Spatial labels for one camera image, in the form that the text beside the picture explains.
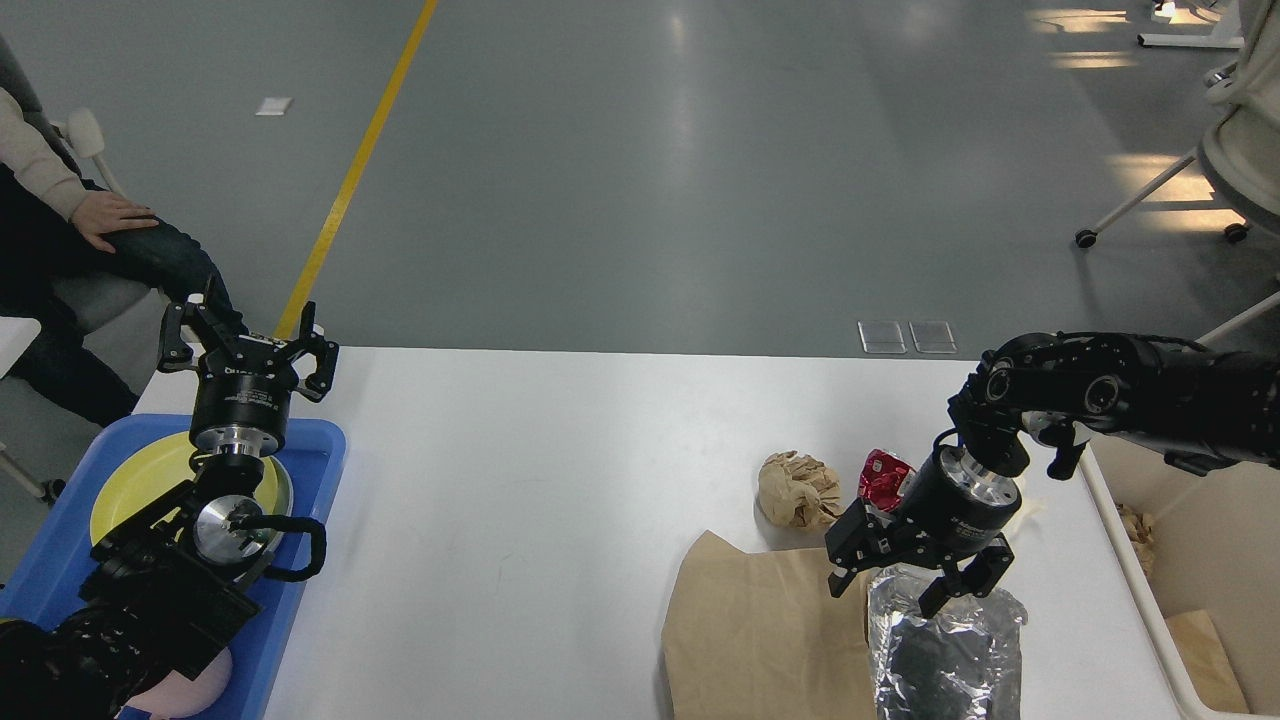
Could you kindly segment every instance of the crumpled paper ball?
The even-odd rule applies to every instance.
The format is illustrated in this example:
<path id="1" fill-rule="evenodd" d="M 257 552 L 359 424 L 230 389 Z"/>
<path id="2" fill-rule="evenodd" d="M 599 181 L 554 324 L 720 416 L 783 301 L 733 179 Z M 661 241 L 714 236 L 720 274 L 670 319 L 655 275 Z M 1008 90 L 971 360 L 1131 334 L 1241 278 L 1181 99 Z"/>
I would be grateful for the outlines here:
<path id="1" fill-rule="evenodd" d="M 840 516 L 840 475 L 809 455 L 774 452 L 759 483 L 760 510 L 774 525 L 815 530 Z"/>
<path id="2" fill-rule="evenodd" d="M 1128 505 L 1116 503 L 1120 512 L 1120 521 L 1124 523 L 1124 532 L 1129 536 L 1129 543 L 1142 565 L 1142 574 L 1151 579 L 1151 573 L 1156 569 L 1156 538 L 1152 525 L 1153 518 L 1148 512 L 1138 512 Z"/>

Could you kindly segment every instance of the person's hand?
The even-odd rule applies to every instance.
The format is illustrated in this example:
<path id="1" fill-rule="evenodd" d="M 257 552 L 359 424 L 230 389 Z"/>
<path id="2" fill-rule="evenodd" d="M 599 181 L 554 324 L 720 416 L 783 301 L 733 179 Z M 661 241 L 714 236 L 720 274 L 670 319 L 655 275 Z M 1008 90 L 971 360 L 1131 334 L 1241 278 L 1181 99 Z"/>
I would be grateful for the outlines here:
<path id="1" fill-rule="evenodd" d="M 114 192 L 93 191 L 72 213 L 72 224 L 84 240 L 102 252 L 115 252 L 110 242 L 102 240 L 109 232 L 154 228 L 160 223 L 151 208 L 138 205 Z"/>

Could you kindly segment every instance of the aluminum foil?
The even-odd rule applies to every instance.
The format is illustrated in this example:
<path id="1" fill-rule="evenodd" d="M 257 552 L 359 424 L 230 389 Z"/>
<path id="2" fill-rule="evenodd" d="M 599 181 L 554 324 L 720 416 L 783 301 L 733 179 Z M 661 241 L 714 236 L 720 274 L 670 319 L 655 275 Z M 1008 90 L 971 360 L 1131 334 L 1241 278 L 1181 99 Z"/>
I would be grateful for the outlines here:
<path id="1" fill-rule="evenodd" d="M 896 565 L 870 583 L 868 641 L 879 720 L 1018 720 L 1027 609 L 996 588 L 957 597 L 931 620 L 919 596 L 936 575 Z"/>

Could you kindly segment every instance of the person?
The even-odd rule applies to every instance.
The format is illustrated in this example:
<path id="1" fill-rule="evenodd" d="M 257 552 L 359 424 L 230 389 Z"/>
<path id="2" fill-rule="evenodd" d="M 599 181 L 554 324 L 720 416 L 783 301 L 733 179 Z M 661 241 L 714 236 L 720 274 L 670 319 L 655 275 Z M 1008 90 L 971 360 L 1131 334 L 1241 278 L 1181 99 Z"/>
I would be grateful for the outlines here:
<path id="1" fill-rule="evenodd" d="M 0 315 L 35 318 L 40 334 L 10 374 L 52 402 L 106 427 L 138 401 L 84 348 L 74 311 L 52 277 L 105 272 L 184 301 L 204 292 L 234 332 L 247 329 L 200 243 L 145 205 L 82 178 L 0 88 Z"/>

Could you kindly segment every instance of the white bin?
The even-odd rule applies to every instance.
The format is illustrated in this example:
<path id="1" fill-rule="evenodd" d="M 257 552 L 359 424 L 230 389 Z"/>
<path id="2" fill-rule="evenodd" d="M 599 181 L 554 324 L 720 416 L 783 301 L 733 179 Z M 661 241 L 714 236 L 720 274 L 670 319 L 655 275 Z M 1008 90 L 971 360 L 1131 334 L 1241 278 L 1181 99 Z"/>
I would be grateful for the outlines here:
<path id="1" fill-rule="evenodd" d="M 1280 471 L 1240 464 L 1197 478 L 1125 441 L 1100 437 L 1091 446 L 1097 460 L 1085 455 L 1085 482 L 1183 714 L 1280 717 Z M 1149 585 L 1114 502 L 1155 515 Z M 1190 610 L 1213 619 L 1254 715 L 1199 702 L 1164 623 Z"/>

